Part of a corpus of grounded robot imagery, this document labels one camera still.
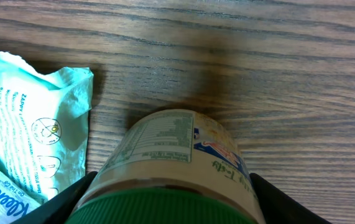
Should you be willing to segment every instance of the plastic jar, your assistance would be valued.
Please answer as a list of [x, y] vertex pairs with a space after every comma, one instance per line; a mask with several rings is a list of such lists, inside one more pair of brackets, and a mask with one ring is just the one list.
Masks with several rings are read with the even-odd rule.
[[230, 135], [190, 110], [146, 116], [125, 135], [67, 223], [264, 224]]

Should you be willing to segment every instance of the green lid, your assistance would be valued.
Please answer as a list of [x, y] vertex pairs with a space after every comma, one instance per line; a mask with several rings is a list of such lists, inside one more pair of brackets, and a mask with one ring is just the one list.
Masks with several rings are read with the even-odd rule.
[[76, 223], [255, 224], [217, 200], [162, 188], [123, 190], [90, 200], [66, 222]]

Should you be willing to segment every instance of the wood grain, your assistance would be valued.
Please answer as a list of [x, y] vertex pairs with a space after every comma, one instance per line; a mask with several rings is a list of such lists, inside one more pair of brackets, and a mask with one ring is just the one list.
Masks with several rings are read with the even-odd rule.
[[140, 118], [191, 109], [251, 172], [355, 223], [355, 0], [0, 1], [0, 50], [93, 70], [88, 171]]

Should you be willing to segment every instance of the blue logo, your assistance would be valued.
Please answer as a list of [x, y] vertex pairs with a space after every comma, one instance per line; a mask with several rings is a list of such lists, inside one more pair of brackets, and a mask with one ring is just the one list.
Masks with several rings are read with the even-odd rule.
[[9, 209], [6, 213], [8, 216], [13, 215], [15, 217], [18, 215], [21, 215], [22, 217], [26, 215], [29, 206], [28, 203], [24, 204], [23, 202], [19, 202], [13, 197], [10, 197], [5, 193], [2, 193], [1, 189], [0, 189], [0, 204]]
[[[198, 128], [194, 128], [194, 139], [199, 140], [200, 132]], [[212, 141], [202, 141], [194, 144], [194, 149], [202, 152], [206, 152], [217, 158], [220, 158], [227, 162], [228, 164], [235, 167], [243, 176], [252, 184], [251, 178], [249, 177], [249, 172], [247, 171], [246, 165], [243, 159], [225, 148], [222, 144]]]

